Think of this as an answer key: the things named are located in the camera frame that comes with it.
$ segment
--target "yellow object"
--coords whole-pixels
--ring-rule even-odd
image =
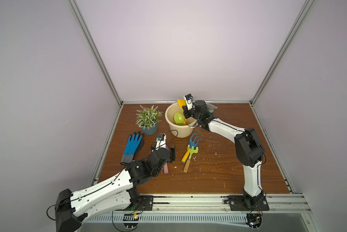
[[[180,106],[181,109],[182,109],[183,106],[186,105],[186,102],[183,99],[177,99],[177,103],[179,103],[179,106]]]
[[[170,127],[170,130],[172,130],[171,133],[178,138],[188,137],[191,133],[193,133],[193,129],[197,124],[197,121],[194,118],[190,117],[185,120],[188,125],[176,125],[174,118],[176,112],[184,114],[184,110],[180,108],[179,103],[177,102],[170,105],[165,112],[165,119]]]
[[[186,161],[186,159],[188,158],[188,156],[190,155],[190,148],[186,151],[186,153],[185,153],[185,155],[184,155],[184,157],[182,158],[182,160],[181,160],[181,162],[184,164],[185,163],[185,161]]]

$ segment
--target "green object in bucket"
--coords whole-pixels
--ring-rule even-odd
[[[174,117],[173,119],[175,120],[176,125],[178,126],[186,125],[184,123],[184,115],[181,114],[180,112],[176,112],[173,117]]]

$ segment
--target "white flower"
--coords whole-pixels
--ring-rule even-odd
[[[148,129],[154,127],[157,123],[161,122],[158,120],[159,117],[162,116],[162,112],[158,111],[157,107],[154,108],[154,105],[151,108],[145,108],[140,105],[142,109],[137,109],[138,112],[136,125],[141,128],[147,127]]]

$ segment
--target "pink chalk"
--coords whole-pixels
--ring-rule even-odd
[[[165,165],[163,166],[163,171],[165,172],[165,174],[168,173],[168,166],[167,166],[167,163],[165,163]]]
[[[165,172],[165,174],[168,173],[168,166],[167,166],[167,163],[165,163],[165,165],[163,166],[163,171]]]

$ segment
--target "wooden tool handle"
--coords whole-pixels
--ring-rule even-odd
[[[189,154],[190,154],[190,148],[186,151],[184,157],[182,158],[181,162],[184,164],[186,159],[188,158]]]
[[[186,161],[185,168],[184,168],[184,173],[188,172],[189,165],[190,165],[190,160]]]

